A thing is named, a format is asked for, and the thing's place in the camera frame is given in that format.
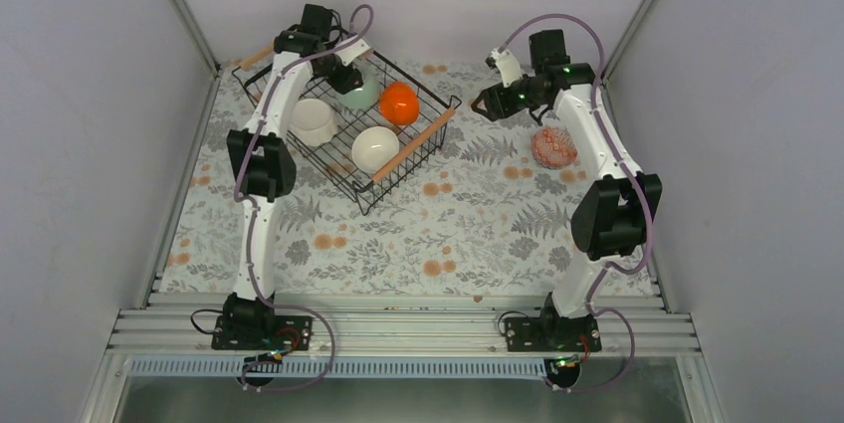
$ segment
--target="dish rack handle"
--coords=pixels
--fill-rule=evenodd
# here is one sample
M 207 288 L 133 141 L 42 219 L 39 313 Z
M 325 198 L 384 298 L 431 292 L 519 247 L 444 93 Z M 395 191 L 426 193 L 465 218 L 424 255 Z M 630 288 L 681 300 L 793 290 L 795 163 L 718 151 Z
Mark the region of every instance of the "dish rack handle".
M 254 65 L 256 62 L 261 61 L 267 55 L 270 55 L 271 53 L 273 53 L 273 43 L 272 42 L 270 43 L 270 45 L 267 45 L 266 47 L 264 47 L 261 50 L 259 50 L 258 52 L 256 52 L 255 55 L 252 55 L 251 57 L 248 57 L 248 58 L 241 60 L 240 63 L 238 64 L 238 66 L 241 69 L 249 68 L 252 65 Z
M 416 136 L 408 145 L 406 145 L 403 149 L 398 151 L 398 154 L 393 156 L 392 159 L 387 161 L 384 166 L 372 176 L 372 181 L 375 183 L 381 182 L 381 179 L 387 177 L 387 175 L 393 171 L 402 161 L 407 159 L 413 151 L 415 151 L 419 146 L 422 145 L 423 142 L 427 141 L 429 137 L 433 136 L 435 132 L 437 132 L 441 127 L 445 126 L 449 119 L 454 116 L 455 109 L 450 107 L 443 112 L 440 117 L 438 117 L 434 122 L 431 123 L 424 131 L 420 132 L 418 136 Z

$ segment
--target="tabletop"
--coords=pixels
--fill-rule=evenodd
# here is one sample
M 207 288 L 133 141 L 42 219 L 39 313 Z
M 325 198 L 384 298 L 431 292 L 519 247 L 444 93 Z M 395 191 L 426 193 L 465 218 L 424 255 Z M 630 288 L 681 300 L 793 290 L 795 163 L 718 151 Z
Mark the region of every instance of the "tabletop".
M 260 70 L 266 63 L 254 66 Z M 496 82 L 484 64 L 397 64 L 435 94 L 465 104 Z M 224 71 L 161 283 L 163 292 L 231 291 L 243 219 L 232 200 L 226 135 L 253 107 Z M 547 117 L 546 125 L 565 128 Z M 276 286 L 281 293 L 544 295 L 578 252 L 570 216 L 594 176 L 579 161 L 546 169 L 532 158 L 538 130 L 526 112 L 486 121 L 468 105 L 445 143 L 367 216 L 301 156 L 293 192 L 281 198 Z M 632 256 L 621 259 L 632 267 Z M 611 272 L 602 295 L 652 295 L 647 272 Z

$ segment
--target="wire basket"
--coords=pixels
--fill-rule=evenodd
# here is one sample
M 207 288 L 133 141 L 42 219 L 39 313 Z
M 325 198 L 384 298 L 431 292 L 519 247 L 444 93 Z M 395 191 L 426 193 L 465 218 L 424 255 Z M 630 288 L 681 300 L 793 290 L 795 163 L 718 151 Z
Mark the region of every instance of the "wire basket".
M 358 59 L 355 64 L 362 73 L 367 70 L 372 72 L 378 78 L 382 91 L 394 82 L 405 82 L 414 88 L 419 99 L 419 118 L 412 124 L 396 126 L 381 115 L 378 102 L 366 110 L 352 111 L 339 103 L 336 93 L 325 78 L 316 78 L 308 83 L 300 99 L 316 98 L 331 106 L 339 131 L 331 141 L 317 147 L 304 144 L 292 132 L 288 132 L 287 141 L 346 197 L 356 202 L 361 214 L 365 216 L 378 201 L 443 146 L 448 120 L 462 101 L 451 95 L 446 104 L 418 80 L 374 50 L 368 58 Z M 246 81 L 240 77 L 244 72 L 241 67 L 232 71 L 253 106 L 257 106 L 260 101 L 272 68 L 271 63 Z M 351 146 L 359 134 L 373 126 L 392 129 L 401 148 L 395 157 L 370 175 L 352 162 Z

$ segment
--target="orange cup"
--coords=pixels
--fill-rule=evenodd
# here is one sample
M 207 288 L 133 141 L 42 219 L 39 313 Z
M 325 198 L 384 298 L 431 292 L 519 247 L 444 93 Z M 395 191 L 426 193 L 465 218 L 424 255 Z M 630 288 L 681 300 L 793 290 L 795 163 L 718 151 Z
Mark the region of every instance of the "orange cup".
M 404 82 L 395 82 L 381 94 L 381 114 L 397 126 L 413 124 L 419 118 L 419 98 Z

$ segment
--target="purple cable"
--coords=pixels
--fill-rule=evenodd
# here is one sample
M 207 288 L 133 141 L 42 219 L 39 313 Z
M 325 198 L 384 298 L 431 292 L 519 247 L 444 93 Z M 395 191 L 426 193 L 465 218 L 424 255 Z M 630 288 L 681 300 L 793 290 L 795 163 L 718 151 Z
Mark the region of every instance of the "purple cable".
M 512 42 L 513 39 L 515 39 L 516 36 L 518 36 L 519 33 L 521 33 L 525 28 L 529 27 L 530 25 L 536 22 L 549 18 L 561 18 L 563 20 L 574 22 L 577 25 L 580 25 L 580 27 L 582 27 L 584 30 L 586 30 L 586 32 L 592 37 L 592 40 L 595 41 L 595 46 L 597 46 L 598 48 L 598 73 L 595 74 L 595 81 L 592 82 L 592 89 L 590 91 L 589 98 L 592 101 L 592 110 L 598 110 L 598 87 L 601 84 L 601 78 L 603 77 L 605 71 L 604 47 L 601 43 L 601 39 L 598 37 L 598 34 L 595 33 L 592 27 L 590 27 L 583 20 L 580 20 L 579 18 L 574 17 L 572 15 L 566 15 L 564 13 L 548 13 L 545 15 L 539 15 L 538 17 L 528 20 L 523 25 L 516 28 L 516 30 L 507 38 L 507 40 L 504 41 L 504 44 L 499 47 L 499 52 L 502 52 L 504 49 L 506 49 L 510 42 Z M 648 261 L 651 258 L 653 246 L 654 220 L 651 216 L 651 208 L 648 205 L 648 200 L 645 197 L 645 191 L 642 189 L 642 186 L 639 185 L 639 182 L 636 180 L 636 176 L 633 175 L 633 172 L 630 170 L 629 167 L 627 167 L 627 164 L 623 162 L 623 156 L 618 150 L 618 147 L 616 147 L 615 143 L 612 142 L 609 130 L 607 129 L 607 126 L 604 123 L 600 113 L 594 112 L 592 115 L 595 116 L 595 121 L 598 124 L 598 128 L 601 130 L 601 134 L 603 134 L 604 136 L 604 140 L 609 145 L 613 157 L 616 161 L 618 161 L 619 167 L 621 167 L 621 170 L 624 171 L 624 174 L 625 176 L 627 176 L 627 179 L 630 181 L 630 184 L 632 184 L 633 190 L 636 192 L 636 196 L 638 196 L 639 202 L 642 205 L 642 212 L 645 217 L 645 250 L 642 254 L 642 260 L 639 261 L 639 264 L 633 267 L 632 269 L 626 269 L 616 262 L 608 262 L 607 265 L 603 269 L 601 269 L 600 274 L 598 274 L 598 277 L 595 278 L 595 282 L 592 283 L 592 286 L 589 288 L 589 292 L 586 294 L 586 309 L 589 311 L 590 314 L 594 315 L 595 317 L 600 317 L 607 313 L 615 314 L 616 316 L 621 318 L 621 321 L 624 322 L 624 325 L 627 327 L 627 332 L 630 335 L 630 357 L 628 358 L 627 363 L 624 365 L 624 368 L 622 368 L 621 371 L 610 380 L 601 383 L 600 385 L 592 386 L 589 388 L 566 388 L 565 391 L 567 393 L 588 393 L 609 388 L 618 383 L 621 378 L 623 378 L 624 375 L 626 375 L 627 372 L 630 371 L 630 368 L 633 366 L 633 359 L 636 356 L 636 337 L 633 335 L 633 327 L 630 325 L 630 321 L 616 309 L 606 308 L 596 312 L 595 308 L 592 306 L 592 299 L 594 298 L 595 293 L 597 293 L 598 288 L 600 287 L 601 282 L 603 282 L 604 278 L 606 277 L 609 269 L 614 269 L 627 276 L 632 276 L 641 272 L 641 270 L 648 264 Z M 548 380 L 547 378 L 544 381 L 548 386 L 553 386 L 550 380 Z
M 309 55 L 307 57 L 299 58 L 298 60 L 295 60 L 292 63 L 290 63 L 289 65 L 285 66 L 282 69 L 282 71 L 279 74 L 276 75 L 275 79 L 273 80 L 273 83 L 270 85 L 270 89 L 268 90 L 267 94 L 264 97 L 264 105 L 261 107 L 261 117 L 258 119 L 258 125 L 255 127 L 255 132 L 252 135 L 252 139 L 249 141 L 249 147 L 247 147 L 246 156 L 244 157 L 243 163 L 241 164 L 240 169 L 238 170 L 237 179 L 235 179 L 235 189 L 234 189 L 234 193 L 232 195 L 232 198 L 234 199 L 235 202 L 239 203 L 239 202 L 243 202 L 245 200 L 248 200 L 250 203 L 252 203 L 252 217 L 249 220 L 249 226 L 247 227 L 247 231 L 246 231 L 246 243 L 244 245 L 246 246 L 246 249 L 245 249 L 246 267 L 247 267 L 247 271 L 249 272 L 249 279 L 250 279 L 250 281 L 252 281 L 252 288 L 255 290 L 255 295 L 258 297 L 258 300 L 261 301 L 262 304 L 269 307 L 270 309 L 304 312 L 306 314 L 310 314 L 310 315 L 316 317 L 319 321 L 322 322 L 323 325 L 325 325 L 325 329 L 328 331 L 328 337 L 331 340 L 331 354 L 328 357 L 328 363 L 325 365 L 325 368 L 316 377 L 314 377 L 314 379 L 307 381 L 305 383 L 302 383 L 300 385 L 286 386 L 286 387 L 279 387 L 279 388 L 267 388 L 267 389 L 263 389 L 263 390 L 262 390 L 261 387 L 250 385 L 249 383 L 247 383 L 246 382 L 246 374 L 257 366 L 260 366 L 260 365 L 263 365 L 263 364 L 269 364 L 269 363 L 275 364 L 275 363 L 274 362 L 255 361 L 255 362 L 250 363 L 249 365 L 247 365 L 243 368 L 243 372 L 241 373 L 241 383 L 243 383 L 244 388 L 252 388 L 256 391 L 267 391 L 267 392 L 274 392 L 274 393 L 284 393 L 284 392 L 289 392 L 289 391 L 301 390 L 303 388 L 308 388 L 309 386 L 315 385 L 318 382 L 320 382 L 323 378 L 325 378 L 326 375 L 328 375 L 328 373 L 331 371 L 332 366 L 334 365 L 334 359 L 336 357 L 336 352 L 337 352 L 337 345 L 336 345 L 336 340 L 334 338 L 334 332 L 331 330 L 331 326 L 328 324 L 328 321 L 325 319 L 325 317 L 323 317 L 320 313 L 318 313 L 314 310 L 308 309 L 307 307 L 285 306 L 285 305 L 276 304 L 276 303 L 270 301 L 269 299 L 267 299 L 266 297 L 264 297 L 263 294 L 261 294 L 261 289 L 258 288 L 258 281 L 255 278 L 255 269 L 254 269 L 255 264 L 252 262 L 252 235 L 254 234 L 254 231 L 255 231 L 255 220 L 258 217 L 258 211 L 260 211 L 261 209 L 258 207 L 258 201 L 254 197 L 252 197 L 248 194 L 242 194 L 241 193 L 241 187 L 243 186 L 243 179 L 246 176 L 246 169 L 249 166 L 249 161 L 252 158 L 253 151 L 255 150 L 255 145 L 258 142 L 258 136 L 261 134 L 261 130 L 264 128 L 264 124 L 267 122 L 267 111 L 270 107 L 270 103 L 273 100 L 273 95 L 276 93 L 276 88 L 279 86 L 279 83 L 284 79 L 287 72 L 289 72 L 293 67 L 300 65 L 302 63 L 309 62 L 311 60 L 315 60 L 317 58 L 322 58 L 322 57 L 325 57 L 327 55 L 334 54 L 334 53 L 336 53 L 340 50 L 346 49 L 346 48 L 354 45 L 360 39 L 362 39 L 363 36 L 366 35 L 366 33 L 369 31 L 369 28 L 372 26 L 372 22 L 374 21 L 374 18 L 375 18 L 375 12 L 374 12 L 374 10 L 372 10 L 372 7 L 368 4 L 365 4 L 365 3 L 358 5 L 354 9 L 354 11 L 351 13 L 351 18 L 349 19 L 349 25 L 348 25 L 349 31 L 353 30 L 354 29 L 354 17 L 357 15 L 358 12 L 360 12 L 360 10 L 364 10 L 364 9 L 369 12 L 369 20 L 366 22 L 366 26 L 363 27 L 363 30 L 361 30 L 360 33 L 357 34 L 352 40 L 348 41 L 347 43 L 340 45 L 339 47 L 333 48 L 331 50 L 325 50 L 323 52 L 319 52 L 319 53 L 316 53 L 316 54 L 313 54 L 313 55 Z

